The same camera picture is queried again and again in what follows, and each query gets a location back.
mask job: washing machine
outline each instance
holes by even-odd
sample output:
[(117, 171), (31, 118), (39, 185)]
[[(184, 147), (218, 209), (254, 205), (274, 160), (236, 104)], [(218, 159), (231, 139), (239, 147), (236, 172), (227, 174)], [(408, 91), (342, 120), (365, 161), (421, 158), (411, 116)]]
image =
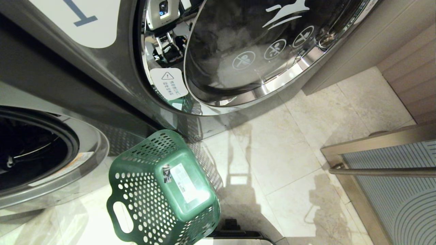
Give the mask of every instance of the washing machine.
[(0, 40), (1, 234), (107, 185), (113, 158), (161, 126), (3, 16)]
[(14, 0), (0, 12), (119, 98), (200, 140), (289, 98), (377, 0)]

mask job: basket hole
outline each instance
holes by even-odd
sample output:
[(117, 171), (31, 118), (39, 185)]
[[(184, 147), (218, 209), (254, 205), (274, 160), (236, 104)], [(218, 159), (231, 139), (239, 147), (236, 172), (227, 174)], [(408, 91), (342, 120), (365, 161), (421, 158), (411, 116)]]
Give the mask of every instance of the basket hole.
[(121, 230), (124, 233), (130, 233), (133, 230), (133, 221), (129, 215), (124, 215), (128, 213), (124, 203), (120, 201), (115, 202), (112, 208)]

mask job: barcode label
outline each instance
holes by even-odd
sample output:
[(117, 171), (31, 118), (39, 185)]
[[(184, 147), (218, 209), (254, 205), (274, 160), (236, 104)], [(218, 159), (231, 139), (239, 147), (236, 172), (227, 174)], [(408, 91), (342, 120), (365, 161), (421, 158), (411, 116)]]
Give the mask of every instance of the barcode label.
[(186, 203), (190, 203), (197, 198), (197, 189), (192, 183), (191, 178), (188, 176), (185, 168), (181, 163), (171, 168), (171, 176), (179, 187), (180, 192), (183, 195)]

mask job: tile floor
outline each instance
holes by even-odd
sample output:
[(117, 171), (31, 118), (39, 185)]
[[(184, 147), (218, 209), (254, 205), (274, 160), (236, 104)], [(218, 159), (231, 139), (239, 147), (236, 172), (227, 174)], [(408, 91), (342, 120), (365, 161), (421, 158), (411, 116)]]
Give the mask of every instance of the tile floor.
[[(222, 217), (261, 231), (277, 245), (370, 245), (365, 227), (323, 146), (415, 124), (373, 67), (310, 96), (289, 100), (286, 89), (263, 104), (261, 116), (204, 140), (223, 181)], [(0, 245), (131, 245), (113, 232), (105, 186), (43, 214), (0, 238)]]

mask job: white label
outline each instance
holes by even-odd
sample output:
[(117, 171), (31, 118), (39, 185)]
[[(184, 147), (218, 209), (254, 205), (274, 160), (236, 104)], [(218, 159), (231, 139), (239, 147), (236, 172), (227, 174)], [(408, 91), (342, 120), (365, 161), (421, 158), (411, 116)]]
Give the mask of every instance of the white label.
[(121, 0), (29, 0), (71, 39), (105, 48), (116, 39)]
[(192, 183), (188, 173), (181, 163), (171, 168), (170, 170), (171, 176), (179, 187), (180, 192), (183, 195), (186, 203), (190, 203), (194, 199), (197, 198), (197, 189)]
[(56, 173), (42, 179), (42, 180), (38, 180), (36, 182), (30, 183), (30, 186), (37, 186), (40, 184), (44, 184), (46, 182), (49, 182), (51, 180), (56, 179), (57, 177), (60, 177), (64, 174), (67, 174), (71, 171), (73, 171), (74, 169), (76, 169), (77, 167), (79, 167), (80, 165), (82, 165), (84, 162), (86, 162), (92, 155), (94, 154), (93, 151), (90, 152), (82, 152), (77, 154), (76, 158), (71, 161), (70, 163), (68, 163), (66, 166), (64, 166), (63, 168), (61, 168), (60, 170), (58, 170)]
[(365, 6), (365, 8), (362, 10), (362, 13), (357, 17), (357, 19), (354, 21), (354, 24), (360, 23), (371, 11), (372, 8), (374, 8), (374, 5), (378, 2), (378, 0), (371, 0), (369, 3)]
[(177, 68), (154, 68), (150, 70), (150, 76), (157, 90), (167, 100), (188, 94), (182, 72)]

